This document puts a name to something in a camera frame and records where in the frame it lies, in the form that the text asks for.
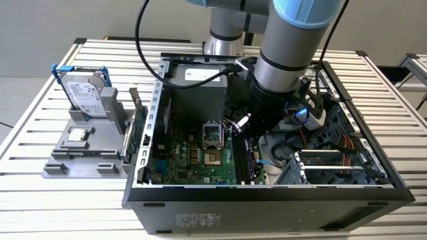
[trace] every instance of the wires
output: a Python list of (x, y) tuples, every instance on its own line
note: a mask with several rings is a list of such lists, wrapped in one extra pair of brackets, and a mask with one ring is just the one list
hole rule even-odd
[(6, 123), (4, 123), (4, 122), (2, 122), (2, 121), (0, 121), (0, 124), (2, 124), (2, 125), (4, 125), (4, 126), (7, 126), (7, 127), (10, 127), (11, 129), (14, 128), (14, 126), (12, 126), (12, 125), (6, 124)]
[(343, 14), (345, 14), (345, 11), (346, 11), (346, 8), (347, 8), (347, 5), (349, 5), (349, 2), (350, 0), (346, 0), (343, 6), (342, 6), (342, 9), (339, 11), (339, 14), (338, 14), (338, 17), (337, 17), (337, 20), (334, 22), (334, 26), (333, 26), (333, 29), (329, 33), (329, 36), (327, 36), (327, 39), (326, 39), (326, 42), (325, 42), (325, 46), (323, 46), (323, 50), (322, 50), (322, 54), (321, 54), (321, 58), (319, 58), (319, 63), (318, 63), (318, 66), (317, 66), (317, 70), (315, 70), (315, 90), (317, 90), (317, 94), (319, 95), (321, 94), (321, 83), (319, 83), (319, 71), (321, 71), (321, 66), (322, 66), (322, 62), (323, 62), (323, 58), (326, 57), (326, 53), (327, 53), (327, 48), (329, 48), (329, 45), (330, 45), (330, 41), (331, 41), (331, 38), (333, 38), (333, 35), (334, 35), (334, 32), (335, 32), (335, 29), (339, 25), (339, 22), (342, 20), (342, 17), (343, 17)]
[(406, 82), (407, 82), (413, 77), (414, 77), (414, 73), (413, 73), (413, 75), (402, 82), (402, 84), (401, 84), (395, 89), (399, 89), (399, 88), (403, 86), (403, 84), (406, 84)]
[(277, 168), (282, 168), (282, 163), (279, 161), (285, 160), (283, 157), (278, 157), (277, 155), (277, 149), (285, 144), (285, 141), (286, 141), (285, 139), (278, 141), (270, 149), (270, 154), (273, 156), (273, 158), (270, 159), (270, 162), (271, 162), (271, 165), (274, 165)]
[(306, 137), (302, 129), (299, 129), (299, 135), (301, 135), (302, 145), (305, 149), (307, 149), (307, 141), (306, 141)]
[(146, 57), (144, 57), (144, 54), (143, 54), (143, 50), (142, 50), (142, 46), (140, 46), (140, 26), (142, 26), (142, 19), (143, 19), (143, 15), (144, 15), (144, 11), (146, 11), (146, 8), (147, 8), (147, 5), (150, 3), (150, 0), (146, 0), (142, 7), (140, 7), (140, 10), (139, 10), (139, 13), (138, 13), (138, 19), (136, 19), (136, 24), (135, 24), (135, 44), (136, 44), (136, 50), (138, 50), (138, 55), (140, 57), (140, 60), (142, 62), (144, 63), (146, 67), (147, 67), (147, 70), (151, 72), (151, 74), (154, 75), (154, 77), (164, 83), (164, 85), (170, 86), (170, 87), (174, 87), (176, 89), (193, 89), (195, 87), (199, 87), (205, 84), (207, 84), (209, 82), (211, 82), (214, 79), (217, 79), (218, 77), (223, 76), (223, 75), (227, 75), (230, 70), (226, 68), (222, 72), (219, 72), (218, 74), (215, 74), (214, 76), (211, 76), (210, 78), (207, 78), (206, 80), (198, 82), (198, 83), (194, 83), (194, 84), (190, 84), (190, 85), (176, 85), (171, 82), (168, 82), (158, 73), (156, 71), (152, 69), (152, 67), (150, 66), (147, 60), (146, 60)]

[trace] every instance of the blue latch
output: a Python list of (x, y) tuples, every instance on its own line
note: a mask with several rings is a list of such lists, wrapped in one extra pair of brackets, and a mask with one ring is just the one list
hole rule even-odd
[(75, 66), (71, 65), (63, 65), (58, 69), (60, 72), (72, 72), (75, 70)]
[(104, 83), (107, 87), (112, 87), (112, 81), (110, 80), (110, 73), (106, 66), (100, 68), (102, 73), (104, 74)]

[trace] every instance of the motherboard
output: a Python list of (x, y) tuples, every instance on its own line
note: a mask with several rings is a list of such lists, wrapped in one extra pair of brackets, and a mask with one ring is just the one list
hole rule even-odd
[[(242, 184), (242, 169), (237, 169), (234, 138), (230, 129), (221, 129), (222, 147), (206, 147), (206, 138), (218, 140), (214, 126), (205, 131), (191, 128), (171, 130), (167, 154), (154, 162), (152, 183), (163, 185), (235, 185)], [(245, 152), (245, 161), (250, 161), (253, 174), (250, 184), (266, 184), (263, 166), (257, 165), (258, 148)]]

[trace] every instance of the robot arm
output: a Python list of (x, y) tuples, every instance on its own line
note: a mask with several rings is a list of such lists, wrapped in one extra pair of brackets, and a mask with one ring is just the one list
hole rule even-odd
[[(206, 7), (235, 10), (234, 0), (190, 1)], [(301, 76), (311, 64), (341, 4), (341, 0), (271, 0), (258, 1), (258, 4), (262, 2), (259, 9), (269, 8), (269, 19), (257, 65), (251, 68), (247, 123), (251, 125), (250, 135), (254, 137), (261, 136), (279, 123), (285, 117), (285, 105), (291, 100), (297, 99), (306, 106), (306, 115), (314, 119), (311, 123), (318, 124), (317, 119), (323, 117), (321, 96), (311, 93), (310, 81)], [(246, 3), (251, 9), (255, 2)]]

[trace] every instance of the aluminum extrusion table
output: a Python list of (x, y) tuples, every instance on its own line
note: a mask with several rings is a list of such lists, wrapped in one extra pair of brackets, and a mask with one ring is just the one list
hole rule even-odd
[[(160, 52), (202, 53), (202, 45), (193, 43), (142, 42), (142, 49), (154, 67)], [(257, 55), (259, 48), (250, 46), (245, 52)], [(178, 237), (427, 239), (427, 123), (367, 56), (355, 51), (331, 50), (325, 60), (343, 82), (417, 201), (349, 233)], [(87, 40), (76, 43), (63, 64), (87, 68), (106, 65), (126, 108), (134, 107), (130, 87), (138, 87), (144, 104), (150, 103), (155, 79), (140, 61), (134, 42)], [(70, 106), (51, 76), (0, 145), (0, 233), (4, 233), (0, 239), (156, 239), (159, 236), (147, 235), (134, 211), (122, 208), (126, 179), (43, 179), (40, 176), (70, 119)]]

